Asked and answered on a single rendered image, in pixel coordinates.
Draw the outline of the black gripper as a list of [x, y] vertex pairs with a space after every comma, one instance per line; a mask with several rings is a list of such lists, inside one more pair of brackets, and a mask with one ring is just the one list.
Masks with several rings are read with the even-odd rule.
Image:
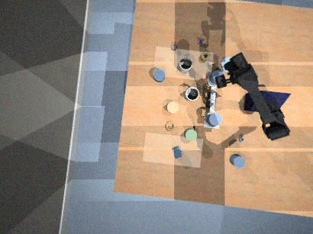
[[[228, 83], [231, 83], [232, 85], [237, 84], [233, 77], [234, 73], [230, 74], [229, 79], [225, 79], [224, 75], [219, 75], [215, 77], [217, 88], [224, 88], [227, 86]], [[229, 81], [229, 82], [226, 82]]]

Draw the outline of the white cylinder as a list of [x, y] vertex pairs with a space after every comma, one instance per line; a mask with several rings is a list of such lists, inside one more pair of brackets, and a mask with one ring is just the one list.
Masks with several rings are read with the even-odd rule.
[[197, 88], [191, 87], [185, 90], [184, 92], [184, 98], [187, 101], [194, 101], [199, 97], [199, 91]]
[[182, 73], [186, 73], [192, 68], [192, 64], [193, 64], [192, 59], [187, 56], [184, 56], [179, 61], [178, 70]]

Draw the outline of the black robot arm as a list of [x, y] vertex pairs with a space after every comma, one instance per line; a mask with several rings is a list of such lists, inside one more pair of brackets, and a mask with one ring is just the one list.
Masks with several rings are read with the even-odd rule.
[[[291, 131], [284, 121], [284, 114], [278, 109], [278, 103], [265, 101], [258, 88], [258, 76], [251, 63], [248, 64], [242, 53], [231, 57], [229, 60], [228, 63], [224, 64], [224, 70], [228, 71], [227, 75], [234, 73], [233, 77], [237, 85], [248, 91], [261, 116], [263, 132], [267, 138], [273, 141], [289, 136]], [[266, 127], [268, 123], [270, 126]]]

